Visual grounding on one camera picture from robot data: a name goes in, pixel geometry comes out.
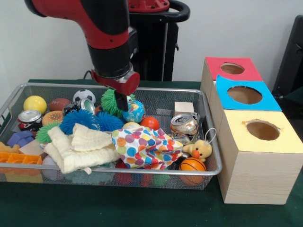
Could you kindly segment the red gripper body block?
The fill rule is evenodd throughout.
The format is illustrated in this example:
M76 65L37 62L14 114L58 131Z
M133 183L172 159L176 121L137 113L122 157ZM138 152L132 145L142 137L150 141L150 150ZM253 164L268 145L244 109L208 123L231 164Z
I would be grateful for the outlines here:
M132 70L120 78L104 78L98 75L94 70L91 71L91 76L97 83L110 87L126 96L132 94L140 83L140 74Z

